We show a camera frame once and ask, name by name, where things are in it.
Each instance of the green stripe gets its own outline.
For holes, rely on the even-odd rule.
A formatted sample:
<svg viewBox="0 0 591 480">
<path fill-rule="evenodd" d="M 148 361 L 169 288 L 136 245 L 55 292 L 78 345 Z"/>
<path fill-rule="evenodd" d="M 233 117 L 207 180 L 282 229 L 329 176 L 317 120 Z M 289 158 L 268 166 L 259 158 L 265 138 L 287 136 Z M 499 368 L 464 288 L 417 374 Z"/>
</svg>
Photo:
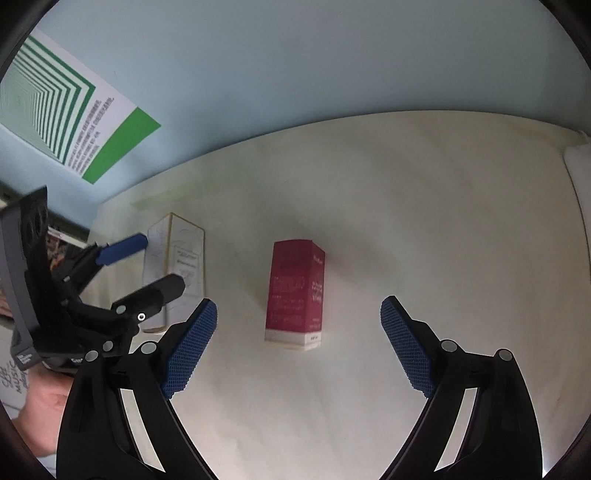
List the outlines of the green stripe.
<svg viewBox="0 0 591 480">
<path fill-rule="evenodd" d="M 99 150 L 82 178 L 95 183 L 132 148 L 159 127 L 160 124 L 156 120 L 142 109 L 136 108 Z"/>
<path fill-rule="evenodd" d="M 22 76 L 22 78 L 26 82 L 28 82 L 29 84 L 31 84 L 33 86 L 33 88 L 35 89 L 35 91 L 38 92 L 38 94 L 35 95 L 35 98 L 38 99 L 38 101 L 37 101 L 37 106 L 35 108 L 35 118 L 34 118 L 35 121 L 34 121 L 33 127 L 35 128 L 35 131 L 36 132 L 39 132 L 40 125 L 41 125 L 41 118 L 42 118 L 41 109 L 43 108 L 43 103 L 42 103 L 41 100 L 43 98 L 42 97 L 43 92 L 46 91 L 45 90 L 45 85 L 43 85 L 41 83 L 41 81 L 39 81 L 36 78 L 28 77 L 28 75 L 29 75 L 28 72 L 23 72 L 22 67 L 18 63 L 18 57 L 15 58 L 14 65 L 17 68 L 18 73 Z"/>
<path fill-rule="evenodd" d="M 44 85 L 45 87 L 47 87 L 49 89 L 48 91 L 54 91 L 55 90 L 55 83 L 53 83 L 45 75 L 43 75 L 42 73 L 40 73 L 37 69 L 35 69 L 35 67 L 31 66 L 31 64 L 29 64 L 29 62 L 27 62 L 26 60 L 24 60 L 20 55 L 17 56 L 17 58 L 15 58 L 15 64 L 18 66 L 18 68 L 20 70 L 20 73 L 23 75 L 23 77 L 27 81 L 33 83 L 33 78 L 35 78 L 35 80 L 39 84 Z M 45 119 L 45 110 L 47 109 L 47 104 L 44 102 L 43 105 L 42 105 L 42 107 L 43 107 L 43 112 L 44 112 L 43 113 L 43 119 Z M 38 125 L 38 127 L 36 127 L 36 130 L 39 132 L 39 135 L 42 136 L 42 134 L 40 132 L 40 130 L 42 130 L 41 125 Z"/>
<path fill-rule="evenodd" d="M 37 45 L 42 51 L 44 51 L 45 53 L 47 53 L 52 59 L 54 59 L 59 65 L 63 66 L 66 70 L 68 70 L 68 72 L 70 72 L 73 76 L 75 76 L 76 78 L 78 78 L 81 82 L 83 82 L 87 87 L 88 87 L 88 92 L 86 93 L 86 97 L 84 98 L 84 101 L 82 102 L 82 107 L 78 110 L 78 115 L 76 116 L 76 120 L 74 121 L 74 128 L 72 128 L 72 133 L 70 134 L 70 139 L 68 140 L 68 143 L 66 145 L 66 152 L 70 151 L 70 146 L 72 145 L 72 140 L 74 138 L 74 134 L 76 133 L 76 128 L 78 127 L 78 124 L 80 123 L 80 118 L 82 117 L 82 114 L 84 113 L 84 110 L 86 109 L 86 106 L 88 105 L 88 102 L 90 101 L 90 97 L 92 97 L 92 94 L 95 92 L 95 86 L 93 84 L 91 84 L 88 80 L 86 80 L 82 75 L 80 75 L 77 71 L 75 71 L 74 69 L 72 69 L 69 65 L 67 65 L 66 63 L 64 63 L 62 60 L 60 60 L 58 57 L 56 57 L 52 52 L 50 52 L 48 49 L 46 49 L 43 45 L 41 45 L 35 38 L 29 36 L 29 39 L 31 41 L 33 41 L 33 43 L 35 45 Z M 37 57 L 39 57 L 42 61 L 44 61 L 46 63 L 46 65 L 51 66 L 54 70 L 58 71 L 57 68 L 53 65 L 51 65 L 50 63 L 47 63 L 47 60 L 44 59 L 41 55 L 39 55 L 38 52 L 34 51 L 31 47 L 27 46 Z M 64 156 L 64 160 L 62 161 L 62 164 L 66 163 L 66 156 Z"/>
<path fill-rule="evenodd" d="M 30 68 L 32 68 L 33 70 L 35 70 L 35 71 L 37 72 L 37 74 L 38 74 L 38 75 L 41 75 L 41 76 L 43 76 L 43 77 L 45 77 L 45 78 L 47 79 L 47 76 L 46 76 L 46 75 L 43 75 L 43 73 L 42 73 L 42 72 L 45 72 L 45 73 L 46 73 L 46 74 L 47 74 L 49 77 L 51 77 L 53 80 L 55 80 L 55 81 L 56 81 L 56 82 L 58 82 L 59 84 L 63 85 L 63 86 L 66 88 L 66 89 L 67 89 L 67 88 L 72 88 L 72 87 L 74 87 L 74 88 L 75 88 L 75 91 L 76 91 L 76 93 L 74 94 L 74 98 L 73 98 L 73 100 L 72 100 L 72 103 L 70 104 L 70 109 L 69 109 L 69 111 L 68 111 L 68 113 L 67 113 L 67 117 L 66 117 L 66 123 L 65 123 L 65 126 L 64 126 L 64 132 L 63 132 L 63 136 L 62 136 L 62 138 L 61 138 L 61 140 L 60 140 L 60 148 L 59 148 L 59 149 L 58 149 L 58 151 L 56 152 L 56 156 L 57 156 L 58 158 L 60 158 L 60 157 L 61 157 L 61 153 L 62 153 L 63 142 L 64 142 L 64 139 L 65 139 L 65 137 L 66 137 L 66 135 L 67 135 L 67 128 L 66 128 L 66 127 L 67 127 L 67 126 L 68 126 L 68 124 L 70 123 L 70 118 L 72 117 L 72 112 L 74 111 L 74 107 L 76 106 L 76 102 L 78 101 L 78 97 L 80 96 L 80 92 L 82 91 L 82 88 L 80 87 L 80 85 L 77 85 L 77 84 L 75 84 L 75 82 L 74 82 L 74 81 L 73 81 L 71 78 L 69 78 L 69 77 L 67 77 L 66 75 L 64 75 L 64 73 L 63 73 L 62 71 L 60 71 L 59 69 L 57 69 L 57 68 L 56 68 L 54 65 L 52 65 L 52 64 L 50 64 L 50 63 L 47 63 L 47 62 L 46 62 L 46 60 L 45 60 L 43 57 L 41 57 L 41 56 L 40 56 L 40 55 L 39 55 L 39 54 L 38 54 L 36 51 L 34 51 L 33 49 L 31 49 L 31 47 L 28 47 L 28 49 L 30 50 L 30 52 L 31 52 L 31 53 L 35 54 L 35 56 L 37 56 L 37 57 L 38 57 L 38 58 L 39 58 L 41 61 L 45 62 L 44 64 L 45 64 L 47 67 L 49 67 L 49 68 L 53 69 L 53 70 L 54 70 L 54 71 L 55 71 L 55 72 L 56 72 L 58 75 L 60 75 L 62 78 L 64 78 L 66 81 L 68 81 L 68 82 L 71 84 L 71 86 L 69 87 L 67 84 L 65 84 L 65 83 L 64 83 L 62 80 L 60 80 L 60 79 L 59 79 L 58 77 L 56 77 L 55 75 L 53 75 L 53 74 L 52 74 L 50 71 L 48 71 L 48 70 L 47 70 L 45 67 L 43 67 L 43 66 L 42 66 L 42 65 L 41 65 L 41 64 L 40 64 L 40 63 L 39 63 L 37 60 L 35 60 L 35 59 L 34 59 L 34 58 L 32 58 L 31 56 L 29 56 L 29 55 L 28 55 L 27 53 L 25 53 L 23 50 L 21 50 L 21 51 L 19 52 L 19 55 L 20 55 L 20 54 L 22 54 L 24 57 L 28 58 L 28 59 L 30 60 L 30 62 L 32 62 L 34 65 L 36 65 L 36 66 L 37 66 L 37 67 L 38 67 L 38 68 L 39 68 L 41 71 L 37 70 L 37 69 L 35 68 L 35 66 L 34 66 L 34 65 L 32 65 L 32 64 L 31 64 L 31 63 L 29 63 L 29 62 L 27 62 L 25 58 L 22 58 L 22 59 L 20 59 L 21 61 L 23 61 L 24 63 L 26 63 L 27 65 L 29 65 L 29 66 L 30 66 Z M 74 133 L 75 133 L 75 131 L 76 131 L 76 128 L 77 128 L 77 126 L 78 126 L 77 122 L 76 122 L 76 123 L 74 123 L 74 125 L 73 125 L 73 128 L 72 128 L 72 130 L 71 130 L 71 136 L 73 136 L 73 135 L 74 135 Z"/>
</svg>

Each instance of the poster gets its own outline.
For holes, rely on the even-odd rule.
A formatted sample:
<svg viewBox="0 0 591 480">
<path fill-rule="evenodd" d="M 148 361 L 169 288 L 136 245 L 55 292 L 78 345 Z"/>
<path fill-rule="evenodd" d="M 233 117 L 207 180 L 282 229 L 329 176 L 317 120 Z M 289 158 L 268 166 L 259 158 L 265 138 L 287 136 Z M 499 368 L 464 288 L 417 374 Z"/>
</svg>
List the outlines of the poster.
<svg viewBox="0 0 591 480">
<path fill-rule="evenodd" d="M 38 28 L 0 83 L 0 124 L 90 183 L 160 127 Z"/>
</svg>

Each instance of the blue gripper pad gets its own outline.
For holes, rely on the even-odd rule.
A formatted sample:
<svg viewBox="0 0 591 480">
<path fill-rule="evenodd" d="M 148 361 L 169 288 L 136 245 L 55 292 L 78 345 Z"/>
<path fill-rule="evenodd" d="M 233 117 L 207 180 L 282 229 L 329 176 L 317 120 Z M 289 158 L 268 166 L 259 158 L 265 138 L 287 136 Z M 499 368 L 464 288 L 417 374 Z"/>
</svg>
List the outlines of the blue gripper pad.
<svg viewBox="0 0 591 480">
<path fill-rule="evenodd" d="M 137 252 L 146 250 L 148 239 L 143 233 L 130 236 L 121 242 L 104 247 L 96 257 L 97 265 L 112 265 L 119 260 L 130 257 Z"/>
<path fill-rule="evenodd" d="M 185 389 L 205 347 L 211 340 L 217 327 L 216 304 L 207 300 L 205 308 L 202 310 L 197 308 L 187 322 L 191 325 L 180 338 L 165 363 L 164 381 L 160 388 L 169 400 L 174 393 Z"/>
<path fill-rule="evenodd" d="M 386 299 L 382 303 L 380 317 L 382 327 L 411 385 L 415 390 L 423 392 L 425 397 L 431 398 L 436 389 L 431 379 L 431 359 L 412 333 L 402 312 L 389 299 Z"/>
</svg>

